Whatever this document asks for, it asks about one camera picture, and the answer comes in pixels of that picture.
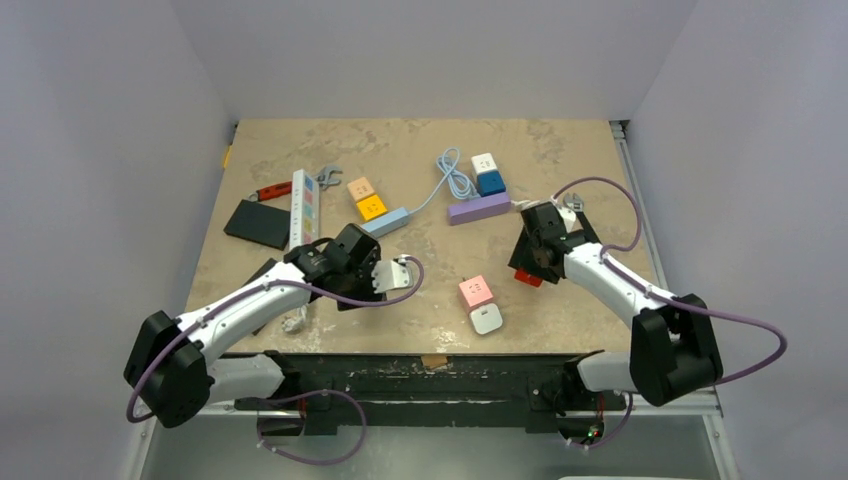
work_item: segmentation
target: yellow block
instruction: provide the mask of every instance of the yellow block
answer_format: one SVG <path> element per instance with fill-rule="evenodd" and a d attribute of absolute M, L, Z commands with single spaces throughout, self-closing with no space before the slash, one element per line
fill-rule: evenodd
<path fill-rule="evenodd" d="M 371 195 L 365 200 L 356 202 L 356 208 L 359 209 L 359 214 L 362 215 L 362 220 L 365 222 L 370 222 L 387 212 L 386 206 L 383 205 L 383 201 L 377 195 Z"/>
<path fill-rule="evenodd" d="M 371 186 L 371 182 L 365 177 L 357 178 L 348 183 L 347 191 L 350 192 L 350 196 L 353 197 L 354 202 L 365 200 L 376 193 L 374 192 L 374 187 Z"/>

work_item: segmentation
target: tabletop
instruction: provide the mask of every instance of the tabletop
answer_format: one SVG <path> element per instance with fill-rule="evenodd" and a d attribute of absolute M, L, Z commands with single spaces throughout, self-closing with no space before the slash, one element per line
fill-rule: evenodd
<path fill-rule="evenodd" d="M 315 173 L 340 166 L 342 184 L 321 192 L 321 236 L 334 237 L 361 223 L 345 188 L 366 176 L 389 211 L 421 204 L 441 179 L 436 158 L 461 150 L 459 169 L 471 173 L 471 156 L 491 153 L 513 200 L 545 199 L 571 180 L 603 176 L 626 185 L 608 122 L 602 120 L 255 119 L 239 123 L 198 262 L 187 309 L 238 289 L 268 258 L 283 252 L 229 237 L 223 229 L 251 192 L 290 180 L 300 168 Z M 575 188 L 586 215 L 605 243 L 626 245 L 636 232 L 627 199 L 605 184 Z M 266 202 L 288 209 L 289 197 Z M 600 301 L 568 280 L 534 288 L 513 279 L 507 261 L 521 231 L 518 213 L 449 226 L 447 207 L 457 200 L 445 186 L 409 225 L 380 238 L 383 258 L 401 253 L 421 259 L 425 281 L 400 304 L 338 312 L 333 301 L 308 307 L 298 333 L 283 331 L 284 317 L 248 336 L 232 351 L 322 353 L 579 353 L 627 351 L 630 334 Z M 653 280 L 644 245 L 615 257 Z M 458 284 L 483 275 L 504 325 L 478 335 L 462 308 Z"/>

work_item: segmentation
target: gray wall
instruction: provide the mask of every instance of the gray wall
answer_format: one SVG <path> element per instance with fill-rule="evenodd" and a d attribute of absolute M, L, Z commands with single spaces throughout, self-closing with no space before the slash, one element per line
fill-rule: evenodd
<path fill-rule="evenodd" d="M 239 117 L 629 118 L 695 0 L 173 0 Z"/>
<path fill-rule="evenodd" d="M 0 5 L 0 471 L 116 478 L 123 364 L 177 312 L 228 118 L 167 0 Z"/>
<path fill-rule="evenodd" d="M 848 475 L 848 4 L 698 2 L 629 129 L 669 283 L 789 336 L 721 387 L 749 479 Z M 720 324 L 728 371 L 776 345 Z"/>

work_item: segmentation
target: pink block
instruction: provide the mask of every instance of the pink block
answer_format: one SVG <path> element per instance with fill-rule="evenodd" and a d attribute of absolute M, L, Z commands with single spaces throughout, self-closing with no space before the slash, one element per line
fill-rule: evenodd
<path fill-rule="evenodd" d="M 486 285 L 483 275 L 477 275 L 459 284 L 459 299 L 465 311 L 471 312 L 475 308 L 492 303 L 495 297 Z"/>

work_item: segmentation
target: black pad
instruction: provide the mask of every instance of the black pad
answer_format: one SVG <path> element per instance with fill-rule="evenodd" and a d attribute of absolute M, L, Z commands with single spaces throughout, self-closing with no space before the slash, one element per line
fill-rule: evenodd
<path fill-rule="evenodd" d="M 224 227 L 224 233 L 284 250 L 289 243 L 290 218 L 287 210 L 242 200 Z"/>

